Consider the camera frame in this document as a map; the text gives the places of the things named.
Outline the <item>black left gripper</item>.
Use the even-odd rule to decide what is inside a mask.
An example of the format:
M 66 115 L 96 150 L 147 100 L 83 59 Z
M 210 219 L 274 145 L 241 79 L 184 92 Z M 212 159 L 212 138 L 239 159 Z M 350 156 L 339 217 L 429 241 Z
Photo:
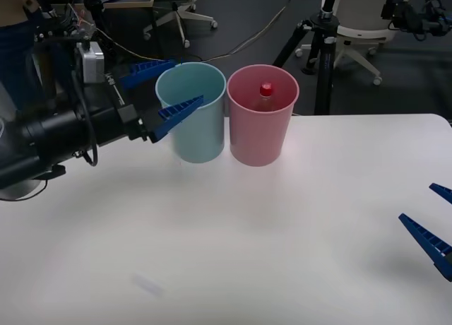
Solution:
M 120 127 L 131 141 L 140 138 L 143 141 L 157 143 L 203 105 L 204 97 L 200 95 L 163 107 L 158 111 L 145 111 L 141 118 L 122 89 L 122 87 L 132 89 L 150 79 L 158 78 L 176 65 L 175 60 L 144 61 L 122 65 L 118 68 L 119 79 L 112 72 L 104 73 L 109 101 L 118 116 Z

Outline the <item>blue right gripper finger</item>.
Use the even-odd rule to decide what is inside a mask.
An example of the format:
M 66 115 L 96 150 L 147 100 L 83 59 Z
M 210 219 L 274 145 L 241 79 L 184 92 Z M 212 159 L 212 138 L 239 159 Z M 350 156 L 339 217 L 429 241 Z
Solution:
M 433 261 L 439 273 L 451 281 L 451 245 L 443 241 L 404 213 L 398 219 L 415 239 L 425 254 Z
M 445 199 L 447 202 L 452 203 L 452 191 L 447 187 L 443 187 L 439 184 L 432 183 L 429 185 L 429 188 L 438 194 L 440 197 Z

